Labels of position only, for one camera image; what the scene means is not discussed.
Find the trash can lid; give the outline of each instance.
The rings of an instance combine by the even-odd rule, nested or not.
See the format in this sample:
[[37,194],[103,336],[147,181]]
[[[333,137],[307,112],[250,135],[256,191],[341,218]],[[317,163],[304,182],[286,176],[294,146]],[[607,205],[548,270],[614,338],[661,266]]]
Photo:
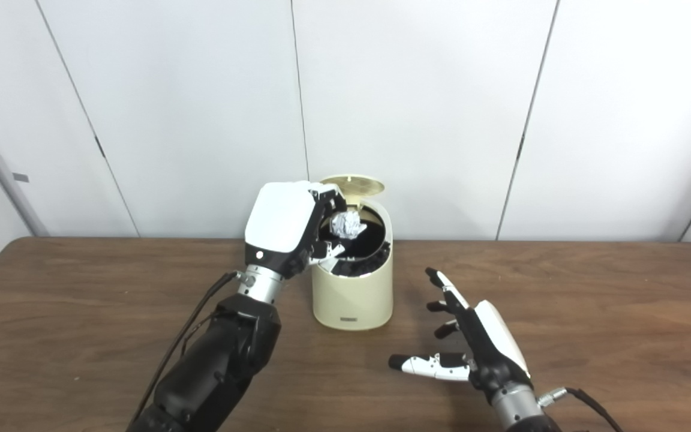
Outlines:
[[334,175],[322,180],[324,184],[337,184],[349,205],[359,206],[363,197],[379,194],[386,186],[378,179],[366,175]]

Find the cream trash can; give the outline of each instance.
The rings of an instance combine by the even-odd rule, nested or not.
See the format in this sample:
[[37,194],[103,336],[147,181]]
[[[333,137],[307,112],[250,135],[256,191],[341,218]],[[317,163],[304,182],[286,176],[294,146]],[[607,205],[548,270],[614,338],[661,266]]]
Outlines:
[[[369,330],[384,325],[393,313],[393,231],[386,209],[365,200],[383,191],[374,178],[340,175],[322,180],[340,186],[348,210],[359,211],[367,229],[335,259],[313,267],[313,314],[338,330]],[[335,240],[329,219],[319,238]]]

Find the wooden table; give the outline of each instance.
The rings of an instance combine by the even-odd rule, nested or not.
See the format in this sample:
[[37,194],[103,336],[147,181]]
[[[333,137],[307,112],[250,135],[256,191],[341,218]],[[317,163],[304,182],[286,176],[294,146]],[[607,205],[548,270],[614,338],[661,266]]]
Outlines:
[[[121,431],[164,349],[206,288],[243,269],[242,243],[26,238],[0,254],[0,432]],[[348,333],[319,325],[310,277],[277,302],[283,330],[221,432],[497,431],[466,383],[387,368],[391,353],[464,350],[423,269],[496,304],[538,391],[581,386],[626,431],[691,430],[691,244],[404,241],[395,311]],[[219,293],[225,297],[235,284]],[[576,400],[565,432],[606,431]]]

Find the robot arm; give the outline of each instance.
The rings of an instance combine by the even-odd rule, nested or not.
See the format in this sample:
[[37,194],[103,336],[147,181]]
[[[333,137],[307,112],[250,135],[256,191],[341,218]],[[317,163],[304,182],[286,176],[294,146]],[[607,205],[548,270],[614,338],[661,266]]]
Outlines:
[[439,339],[460,331],[473,358],[463,353],[431,356],[392,355],[389,366],[398,371],[441,380],[468,380],[483,391],[507,432],[560,432],[534,396],[527,364],[497,309],[488,301],[471,307],[452,282],[432,268],[431,282],[444,293],[444,301],[428,304],[430,311],[446,311],[455,320],[434,332]]
[[[281,330],[274,303],[283,282],[348,246],[346,240],[334,244],[318,236],[324,219],[345,210],[346,200],[334,184],[299,181],[263,186],[245,230],[247,270],[221,279],[224,283],[238,277],[238,292],[217,304],[208,317],[208,330],[156,383],[153,404],[140,412],[148,400],[146,392],[127,432],[219,429],[271,358]],[[187,322],[176,344],[192,323],[192,319]]]

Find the panel seam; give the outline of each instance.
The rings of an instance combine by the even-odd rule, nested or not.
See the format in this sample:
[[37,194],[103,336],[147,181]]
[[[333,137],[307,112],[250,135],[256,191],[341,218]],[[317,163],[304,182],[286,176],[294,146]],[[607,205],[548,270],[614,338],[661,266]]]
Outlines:
[[93,138],[95,142],[98,144],[98,149],[101,151],[101,155],[103,156],[103,160],[105,161],[106,167],[108,168],[110,177],[113,180],[113,185],[116,187],[116,190],[119,193],[121,203],[124,205],[124,210],[127,211],[127,216],[129,216],[130,222],[132,222],[132,228],[135,230],[135,235],[137,235],[137,237],[140,237],[140,230],[137,229],[137,224],[135,224],[135,219],[132,217],[130,206],[127,205],[127,200],[124,199],[124,194],[121,192],[121,188],[119,187],[119,182],[116,179],[116,175],[113,174],[113,169],[110,167],[110,162],[108,161],[108,158],[106,157],[105,152],[101,147],[101,143],[98,140],[98,133],[95,132],[95,126],[93,125],[92,120],[90,120],[90,115],[87,113],[87,107],[85,107],[85,102],[82,100],[82,96],[79,95],[79,89],[76,87],[74,76],[72,76],[71,71],[68,70],[68,63],[66,63],[65,58],[63,57],[63,52],[60,50],[58,41],[57,39],[55,39],[55,34],[52,32],[52,27],[50,27],[50,23],[47,21],[47,16],[46,14],[44,14],[44,9],[41,8],[41,3],[39,2],[39,0],[34,0],[34,3],[36,3],[36,8],[39,10],[39,14],[41,15],[41,19],[44,22],[44,26],[47,28],[47,33],[49,33],[50,39],[52,39],[52,44],[55,47],[55,51],[58,52],[58,57],[60,57],[60,61],[63,64],[63,69],[65,70],[65,73],[68,76],[68,81],[71,82],[71,87],[74,89],[74,95],[76,95],[76,98],[79,101],[79,106],[82,107],[82,112],[85,114],[85,118],[87,119],[87,124],[90,127],[90,131],[92,131]]
[[548,54],[548,46],[551,44],[551,35],[554,33],[554,24],[556,24],[556,16],[559,12],[559,5],[561,0],[556,0],[556,5],[554,6],[554,15],[551,17],[551,25],[548,28],[548,35],[545,39],[545,47],[543,47],[543,55],[540,58],[540,67],[537,68],[537,77],[535,77],[535,85],[532,89],[532,97],[530,98],[530,105],[527,109],[527,118],[524,120],[524,129],[521,131],[521,139],[519,140],[519,148],[516,150],[516,160],[513,162],[513,169],[510,172],[510,181],[508,181],[508,190],[505,193],[505,201],[503,202],[503,210],[500,214],[500,222],[497,224],[497,233],[494,236],[496,241],[500,240],[500,233],[503,229],[503,221],[505,220],[505,211],[508,208],[508,202],[510,200],[510,192],[513,189],[513,180],[516,178],[516,170],[519,167],[519,160],[521,159],[521,151],[524,148],[524,138],[527,136],[527,127],[530,125],[530,118],[532,117],[532,107],[535,104],[535,96],[537,95],[537,88],[540,85],[540,77],[543,76],[543,66],[545,66],[546,54]]
[[297,30],[295,28],[295,6],[293,5],[293,0],[290,0],[290,14],[293,19],[293,42],[295,44],[295,70],[297,72],[297,79],[298,79],[298,97],[300,100],[300,126],[302,128],[302,149],[304,150],[304,156],[305,156],[305,177],[308,178],[308,181],[311,180],[311,170],[309,167],[309,162],[308,162],[308,142],[307,139],[305,139],[305,115],[304,115],[304,110],[302,109],[302,85],[300,84],[300,60],[298,58],[298,50],[297,50]]

